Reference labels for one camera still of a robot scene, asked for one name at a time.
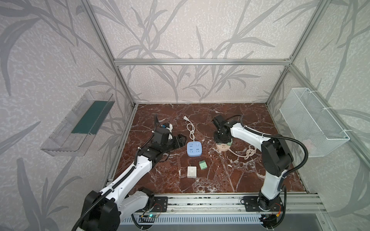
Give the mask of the pink round power strip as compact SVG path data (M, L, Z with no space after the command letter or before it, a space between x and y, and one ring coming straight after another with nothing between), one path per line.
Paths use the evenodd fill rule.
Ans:
M216 148L220 152L226 152L226 151L230 150L231 145L232 145L232 142L229 142L229 143L217 143L216 144Z

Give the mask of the blue square power strip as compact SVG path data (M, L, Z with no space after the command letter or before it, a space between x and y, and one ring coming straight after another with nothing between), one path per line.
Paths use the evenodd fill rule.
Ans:
M200 141L187 143L187 154L189 157L200 157L202 155L202 144Z

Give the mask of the white plug adapter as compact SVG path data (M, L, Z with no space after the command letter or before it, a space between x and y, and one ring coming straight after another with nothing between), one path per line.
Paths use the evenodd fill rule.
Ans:
M188 178L196 178L197 177L197 167L196 166L189 166L187 168L187 177Z

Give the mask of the light green plug adapter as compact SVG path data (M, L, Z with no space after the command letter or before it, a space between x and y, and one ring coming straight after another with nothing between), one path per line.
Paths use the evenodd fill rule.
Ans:
M200 161L200 162L199 162L199 167L200 167L200 169L201 169L201 170L205 170L205 169L207 169L207 168L208 168L208 166L207 166L206 161L205 161L205 160Z

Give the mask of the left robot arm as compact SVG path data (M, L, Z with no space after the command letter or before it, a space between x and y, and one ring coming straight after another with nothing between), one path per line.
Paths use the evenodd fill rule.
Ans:
M80 218L74 231L115 231L121 222L138 210L151 208L149 199L154 196L150 190L141 189L129 195L131 189L158 164L164 154L182 148L187 137L173 135L168 128L158 128L141 148L134 161L111 184L86 197Z

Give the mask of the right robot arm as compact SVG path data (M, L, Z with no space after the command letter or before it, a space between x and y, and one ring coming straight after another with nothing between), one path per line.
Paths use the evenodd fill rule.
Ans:
M243 124L243 116L240 120L225 119L222 115L213 118L212 123L216 127L214 141L217 144L228 144L234 138L245 141L262 153L262 161L266 170L264 184L259 191L258 207L262 211L269 211L278 202L284 179L291 173L302 168L308 160L307 147L299 140L281 135L271 135L259 132ZM298 144L303 152L302 162L290 169L293 163L293 155L287 145L287 141Z

